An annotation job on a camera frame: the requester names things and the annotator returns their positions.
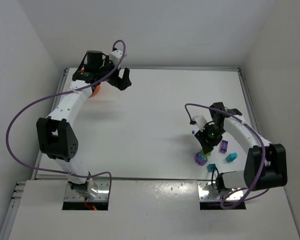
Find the lime green lego brick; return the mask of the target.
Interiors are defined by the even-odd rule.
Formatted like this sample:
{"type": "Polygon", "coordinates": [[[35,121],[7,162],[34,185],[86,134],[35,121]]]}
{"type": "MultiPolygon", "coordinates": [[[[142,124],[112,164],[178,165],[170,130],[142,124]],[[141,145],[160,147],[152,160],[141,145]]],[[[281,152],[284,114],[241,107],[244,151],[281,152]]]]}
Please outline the lime green lego brick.
{"type": "Polygon", "coordinates": [[[204,151],[203,151],[203,150],[200,150],[200,153],[201,153],[203,156],[205,156],[206,158],[208,158],[208,157],[210,157],[210,156],[211,156],[211,153],[210,153],[210,152],[206,152],[206,153],[204,153],[204,151]]]}

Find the purple flower lego piece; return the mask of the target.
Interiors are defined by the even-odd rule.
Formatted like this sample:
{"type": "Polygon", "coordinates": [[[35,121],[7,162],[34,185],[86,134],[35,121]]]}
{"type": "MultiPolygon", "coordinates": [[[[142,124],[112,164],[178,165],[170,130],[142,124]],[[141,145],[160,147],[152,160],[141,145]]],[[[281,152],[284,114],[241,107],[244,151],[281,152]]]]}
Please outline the purple flower lego piece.
{"type": "Polygon", "coordinates": [[[195,154],[194,160],[200,166],[204,166],[208,162],[208,158],[201,152],[195,154]]]}

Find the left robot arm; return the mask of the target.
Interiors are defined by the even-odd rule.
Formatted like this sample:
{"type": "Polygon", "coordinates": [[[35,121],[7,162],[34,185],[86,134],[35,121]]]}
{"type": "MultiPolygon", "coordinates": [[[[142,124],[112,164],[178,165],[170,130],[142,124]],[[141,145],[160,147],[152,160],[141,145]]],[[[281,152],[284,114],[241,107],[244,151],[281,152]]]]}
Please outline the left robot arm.
{"type": "Polygon", "coordinates": [[[108,55],[89,50],[72,75],[69,93],[47,117],[36,122],[40,151],[58,163],[69,175],[71,190],[85,199],[92,198],[93,180],[82,161],[75,158],[79,142],[73,130],[74,121],[84,102],[97,91],[101,82],[108,82],[121,91],[131,86],[128,68],[119,76],[123,57],[124,53],[116,48],[108,55]]]}

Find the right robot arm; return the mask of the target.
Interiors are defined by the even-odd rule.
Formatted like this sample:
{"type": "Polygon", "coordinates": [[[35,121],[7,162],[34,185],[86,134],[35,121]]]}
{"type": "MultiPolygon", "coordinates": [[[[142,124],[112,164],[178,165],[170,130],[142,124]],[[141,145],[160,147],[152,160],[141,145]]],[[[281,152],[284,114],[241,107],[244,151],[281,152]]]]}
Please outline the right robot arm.
{"type": "Polygon", "coordinates": [[[198,126],[195,133],[203,153],[210,153],[217,147],[223,134],[230,134],[246,153],[242,170],[218,173],[215,185],[218,192],[230,189],[259,191],[283,187],[288,182],[286,149],[260,136],[245,122],[242,113],[236,109],[225,109],[222,102],[208,107],[211,122],[202,115],[190,119],[190,124],[198,126]]]}

